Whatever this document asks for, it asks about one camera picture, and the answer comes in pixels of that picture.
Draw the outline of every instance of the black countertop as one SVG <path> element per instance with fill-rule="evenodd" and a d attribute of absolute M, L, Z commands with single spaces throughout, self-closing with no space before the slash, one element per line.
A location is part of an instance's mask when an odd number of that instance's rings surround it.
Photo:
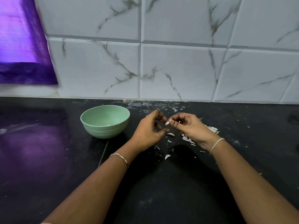
<path fill-rule="evenodd" d="M 80 115 L 108 104 L 131 112 L 128 127 L 113 139 L 93 138 Z M 41 222 L 154 109 L 194 113 L 218 128 L 299 209 L 298 105 L 2 97 L 0 222 Z M 244 223 L 212 156 L 172 133 L 131 164 L 105 223 Z"/>

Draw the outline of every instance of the silver bracelet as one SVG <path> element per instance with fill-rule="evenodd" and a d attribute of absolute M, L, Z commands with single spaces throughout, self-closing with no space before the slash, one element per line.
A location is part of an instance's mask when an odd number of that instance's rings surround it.
<path fill-rule="evenodd" d="M 115 152 L 115 153 L 112 153 L 109 157 L 114 156 L 114 155 L 117 155 L 117 156 L 121 157 L 121 158 L 125 161 L 125 163 L 127 164 L 128 168 L 129 168 L 129 164 L 128 164 L 128 162 L 127 162 L 126 159 L 123 158 L 120 154 L 117 154 L 117 153 Z"/>
<path fill-rule="evenodd" d="M 220 139 L 214 144 L 214 146 L 211 148 L 211 154 L 212 154 L 213 149 L 216 147 L 216 145 L 217 145 L 221 140 L 225 140 L 225 139 L 224 139 L 224 138 L 220 138 Z"/>

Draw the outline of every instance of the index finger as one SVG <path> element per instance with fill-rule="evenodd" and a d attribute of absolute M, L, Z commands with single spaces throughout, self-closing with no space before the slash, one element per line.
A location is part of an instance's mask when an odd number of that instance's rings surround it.
<path fill-rule="evenodd" d="M 150 113 L 150 116 L 153 120 L 160 120 L 163 123 L 167 122 L 167 118 L 164 116 L 164 114 L 158 110 L 154 110 L 152 113 Z"/>
<path fill-rule="evenodd" d="M 171 116 L 171 117 L 169 118 L 169 120 L 172 119 L 172 120 L 177 121 L 177 122 L 180 121 L 180 120 L 185 120 L 185 122 L 187 122 L 186 120 L 187 120 L 188 117 L 190 117 L 191 115 L 192 115 L 192 114 L 189 114 L 189 113 L 177 113 L 177 114 Z"/>

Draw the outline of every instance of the tile wall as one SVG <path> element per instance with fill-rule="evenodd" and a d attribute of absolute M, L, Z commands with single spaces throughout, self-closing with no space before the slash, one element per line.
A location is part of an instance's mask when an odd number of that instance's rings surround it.
<path fill-rule="evenodd" d="M 299 104 L 299 0 L 36 0 L 59 86 L 0 96 Z"/>

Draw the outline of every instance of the bowl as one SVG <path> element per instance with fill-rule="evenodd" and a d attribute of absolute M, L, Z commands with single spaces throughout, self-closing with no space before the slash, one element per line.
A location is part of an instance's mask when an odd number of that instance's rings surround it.
<path fill-rule="evenodd" d="M 126 128 L 129 117 L 130 112 L 124 107 L 103 105 L 83 112 L 80 120 L 90 135 L 107 139 L 119 135 Z"/>

